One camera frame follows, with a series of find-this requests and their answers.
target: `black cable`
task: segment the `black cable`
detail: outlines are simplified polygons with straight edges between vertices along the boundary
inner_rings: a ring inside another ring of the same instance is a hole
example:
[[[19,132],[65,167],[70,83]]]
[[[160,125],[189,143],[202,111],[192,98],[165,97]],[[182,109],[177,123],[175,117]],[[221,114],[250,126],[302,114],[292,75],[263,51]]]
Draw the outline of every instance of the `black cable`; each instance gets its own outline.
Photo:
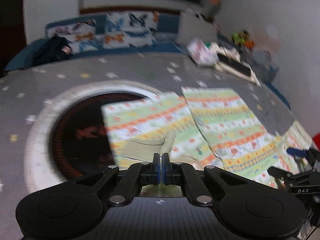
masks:
[[[316,226],[316,228],[315,229],[313,229],[312,230],[312,232],[311,232],[311,234],[310,235],[308,235],[308,237],[306,238],[306,240],[308,240],[309,239],[309,237],[318,229],[318,227],[320,226],[320,223]]]

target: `white circular border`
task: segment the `white circular border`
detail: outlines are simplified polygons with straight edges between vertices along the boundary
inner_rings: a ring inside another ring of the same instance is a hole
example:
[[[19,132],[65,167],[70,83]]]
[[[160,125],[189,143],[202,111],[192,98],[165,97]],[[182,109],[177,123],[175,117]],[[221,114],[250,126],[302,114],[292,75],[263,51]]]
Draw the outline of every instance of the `white circular border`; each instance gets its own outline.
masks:
[[[76,86],[58,95],[40,112],[27,138],[24,173],[30,193],[66,181],[57,174],[49,156],[51,131],[61,114],[80,101],[108,92],[131,92],[148,98],[162,94],[161,91],[142,83],[116,80]]]

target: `brown wood trim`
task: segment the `brown wood trim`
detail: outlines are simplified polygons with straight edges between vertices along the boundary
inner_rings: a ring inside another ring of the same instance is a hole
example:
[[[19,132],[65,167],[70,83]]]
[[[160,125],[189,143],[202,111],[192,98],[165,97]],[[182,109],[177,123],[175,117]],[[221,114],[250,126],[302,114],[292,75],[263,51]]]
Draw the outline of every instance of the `brown wood trim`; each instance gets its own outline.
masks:
[[[175,15],[180,15],[180,10],[157,8],[152,6],[101,6],[101,7],[92,7],[80,9],[80,14],[88,13],[99,13],[99,12],[108,12],[108,11],[157,11],[160,13],[170,13]]]

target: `red object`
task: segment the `red object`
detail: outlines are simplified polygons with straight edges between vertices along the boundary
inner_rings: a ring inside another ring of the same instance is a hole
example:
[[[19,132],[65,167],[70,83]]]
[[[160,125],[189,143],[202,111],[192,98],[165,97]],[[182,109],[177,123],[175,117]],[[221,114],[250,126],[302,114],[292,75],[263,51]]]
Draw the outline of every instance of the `red object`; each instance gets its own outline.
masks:
[[[320,133],[316,134],[312,139],[316,146],[320,149]]]

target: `black butterfly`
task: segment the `black butterfly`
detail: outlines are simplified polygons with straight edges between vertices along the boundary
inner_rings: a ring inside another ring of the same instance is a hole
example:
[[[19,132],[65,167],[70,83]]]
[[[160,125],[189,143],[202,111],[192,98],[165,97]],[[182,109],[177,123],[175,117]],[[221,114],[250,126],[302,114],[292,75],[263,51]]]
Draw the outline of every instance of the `black butterfly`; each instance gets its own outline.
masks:
[[[148,14],[142,15],[138,19],[133,13],[129,13],[129,17],[130,17],[130,26],[133,26],[135,24],[140,24],[141,27],[145,27]]]

